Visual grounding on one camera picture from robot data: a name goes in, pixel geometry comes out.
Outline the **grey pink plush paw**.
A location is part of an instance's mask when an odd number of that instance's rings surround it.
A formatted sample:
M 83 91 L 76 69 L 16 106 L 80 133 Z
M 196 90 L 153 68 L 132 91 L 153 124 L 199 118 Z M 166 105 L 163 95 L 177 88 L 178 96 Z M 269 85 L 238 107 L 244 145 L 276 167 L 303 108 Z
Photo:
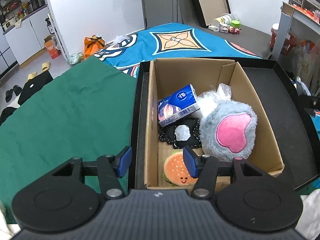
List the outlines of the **grey pink plush paw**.
M 258 117 L 252 107 L 238 101 L 220 101 L 200 121 L 200 141 L 204 154 L 219 161 L 248 159 L 256 137 Z

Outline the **blue grey knitted toy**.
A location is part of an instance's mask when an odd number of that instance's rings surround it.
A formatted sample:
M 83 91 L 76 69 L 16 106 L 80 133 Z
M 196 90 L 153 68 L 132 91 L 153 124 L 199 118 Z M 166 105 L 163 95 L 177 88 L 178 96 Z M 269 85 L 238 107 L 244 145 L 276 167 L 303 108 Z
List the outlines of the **blue grey knitted toy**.
M 299 96 L 301 95 L 311 96 L 310 90 L 308 89 L 307 85 L 301 80 L 299 76 L 296 78 L 296 89 L 297 89 L 297 94 Z

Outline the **plush hamburger toy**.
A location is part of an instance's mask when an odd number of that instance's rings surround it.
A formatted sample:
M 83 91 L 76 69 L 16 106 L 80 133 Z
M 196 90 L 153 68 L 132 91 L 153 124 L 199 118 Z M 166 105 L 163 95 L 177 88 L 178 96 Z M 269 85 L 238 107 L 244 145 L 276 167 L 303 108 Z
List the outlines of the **plush hamburger toy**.
M 187 170 L 182 151 L 175 151 L 165 159 L 163 176 L 165 181 L 176 186 L 190 186 L 197 182 L 197 179 L 191 177 Z

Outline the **black stool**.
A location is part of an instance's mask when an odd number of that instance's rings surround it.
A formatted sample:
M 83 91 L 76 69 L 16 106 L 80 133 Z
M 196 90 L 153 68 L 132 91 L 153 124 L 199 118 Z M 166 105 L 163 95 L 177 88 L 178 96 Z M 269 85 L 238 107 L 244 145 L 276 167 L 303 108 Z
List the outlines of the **black stool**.
M 29 98 L 51 81 L 53 81 L 53 77 L 48 70 L 27 81 L 19 96 L 18 104 L 20 106 L 24 104 Z

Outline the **clear bubble wrap bag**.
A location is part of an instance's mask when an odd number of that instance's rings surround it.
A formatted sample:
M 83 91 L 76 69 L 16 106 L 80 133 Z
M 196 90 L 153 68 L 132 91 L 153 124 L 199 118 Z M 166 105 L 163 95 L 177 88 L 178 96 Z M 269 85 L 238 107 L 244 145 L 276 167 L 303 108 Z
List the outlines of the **clear bubble wrap bag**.
M 199 110 L 193 113 L 193 117 L 206 118 L 214 111 L 221 101 L 230 101 L 232 98 L 232 90 L 229 85 L 220 83 L 217 89 L 203 92 L 197 97 Z

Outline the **black stitched plush toy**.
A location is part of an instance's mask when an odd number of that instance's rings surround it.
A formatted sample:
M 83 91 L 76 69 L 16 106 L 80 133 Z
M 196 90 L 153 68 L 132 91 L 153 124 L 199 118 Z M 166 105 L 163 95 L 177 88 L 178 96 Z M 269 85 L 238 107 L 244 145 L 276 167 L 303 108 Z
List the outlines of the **black stitched plush toy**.
M 166 142 L 174 149 L 202 147 L 199 118 L 187 117 L 164 127 L 159 126 L 158 134 L 159 141 Z

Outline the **white plastic bottle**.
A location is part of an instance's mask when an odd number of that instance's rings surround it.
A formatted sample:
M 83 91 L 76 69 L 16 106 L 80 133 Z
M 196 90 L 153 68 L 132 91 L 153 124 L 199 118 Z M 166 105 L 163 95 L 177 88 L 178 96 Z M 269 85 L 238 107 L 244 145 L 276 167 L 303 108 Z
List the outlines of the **white plastic bottle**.
M 224 23 L 227 25 L 231 25 L 231 22 L 233 20 L 239 20 L 239 17 L 237 14 L 223 14 L 220 17 L 214 18 L 212 20 L 212 25 L 218 27 L 220 25 L 220 23 Z

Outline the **grey desk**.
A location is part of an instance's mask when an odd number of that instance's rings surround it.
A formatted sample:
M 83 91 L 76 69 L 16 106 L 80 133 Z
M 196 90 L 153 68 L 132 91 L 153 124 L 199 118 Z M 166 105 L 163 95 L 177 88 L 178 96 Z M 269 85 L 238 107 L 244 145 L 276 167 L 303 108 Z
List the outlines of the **grey desk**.
M 270 59 L 277 61 L 285 39 L 291 32 L 296 38 L 312 41 L 319 39 L 319 23 L 297 10 L 292 5 L 283 2 L 276 40 Z

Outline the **white fleece blanket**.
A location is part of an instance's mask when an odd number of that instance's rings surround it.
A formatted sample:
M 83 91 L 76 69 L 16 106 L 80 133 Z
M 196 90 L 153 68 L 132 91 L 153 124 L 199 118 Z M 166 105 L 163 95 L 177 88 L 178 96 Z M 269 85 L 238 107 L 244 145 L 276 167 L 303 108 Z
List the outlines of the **white fleece blanket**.
M 306 239 L 316 239 L 319 236 L 319 189 L 302 195 L 301 199 L 303 212 L 296 230 Z

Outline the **blue tissue pack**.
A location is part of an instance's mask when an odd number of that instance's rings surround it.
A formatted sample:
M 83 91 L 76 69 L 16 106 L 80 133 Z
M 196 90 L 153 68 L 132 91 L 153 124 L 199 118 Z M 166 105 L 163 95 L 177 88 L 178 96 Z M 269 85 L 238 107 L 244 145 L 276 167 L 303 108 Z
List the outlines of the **blue tissue pack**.
M 165 127 L 199 109 L 195 89 L 188 84 L 157 103 L 158 123 Z

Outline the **black shallow tray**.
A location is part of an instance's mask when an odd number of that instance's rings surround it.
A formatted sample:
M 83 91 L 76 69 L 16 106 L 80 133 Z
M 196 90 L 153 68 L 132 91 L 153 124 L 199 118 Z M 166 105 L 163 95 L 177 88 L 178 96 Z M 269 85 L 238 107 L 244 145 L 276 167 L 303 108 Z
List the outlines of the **black shallow tray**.
M 129 189 L 166 188 L 162 162 L 172 147 L 159 142 L 157 101 L 191 84 L 203 93 L 227 83 L 236 101 L 258 115 L 253 164 L 300 190 L 319 177 L 319 138 L 310 115 L 281 66 L 245 57 L 181 57 L 142 62 L 139 67 L 130 144 Z

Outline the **white adapter box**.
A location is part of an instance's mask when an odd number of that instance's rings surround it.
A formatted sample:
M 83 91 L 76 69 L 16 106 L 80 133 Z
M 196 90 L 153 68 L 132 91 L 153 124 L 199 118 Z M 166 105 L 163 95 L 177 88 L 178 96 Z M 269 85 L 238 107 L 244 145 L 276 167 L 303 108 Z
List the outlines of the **white adapter box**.
M 214 25 L 209 25 L 208 29 L 213 31 L 213 32 L 219 32 L 220 31 L 220 28 L 217 27 L 217 26 L 214 26 Z

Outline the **white kitchen cabinet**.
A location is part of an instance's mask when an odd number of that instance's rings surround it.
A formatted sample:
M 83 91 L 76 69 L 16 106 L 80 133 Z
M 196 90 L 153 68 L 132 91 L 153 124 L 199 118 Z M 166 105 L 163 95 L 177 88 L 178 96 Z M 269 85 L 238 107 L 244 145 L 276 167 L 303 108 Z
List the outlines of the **white kitchen cabinet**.
M 10 27 L 4 32 L 6 41 L 18 64 L 23 64 L 44 48 L 44 39 L 50 35 L 47 27 L 47 5 L 22 18 L 21 26 Z

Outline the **printed white carton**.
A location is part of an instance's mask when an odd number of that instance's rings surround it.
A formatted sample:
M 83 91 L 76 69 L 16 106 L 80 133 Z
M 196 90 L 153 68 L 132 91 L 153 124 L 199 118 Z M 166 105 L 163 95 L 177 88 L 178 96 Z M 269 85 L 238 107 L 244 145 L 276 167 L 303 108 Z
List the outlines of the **printed white carton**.
M 229 25 L 225 23 L 219 24 L 219 32 L 221 33 L 229 33 Z

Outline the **green lidded jar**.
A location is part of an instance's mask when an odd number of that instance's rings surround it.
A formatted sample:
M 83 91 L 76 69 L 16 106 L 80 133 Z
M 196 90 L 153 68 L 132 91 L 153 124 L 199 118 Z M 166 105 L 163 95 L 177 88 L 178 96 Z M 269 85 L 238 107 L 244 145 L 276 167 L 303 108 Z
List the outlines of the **green lidded jar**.
M 230 25 L 234 28 L 240 29 L 240 21 L 239 20 L 231 20 Z

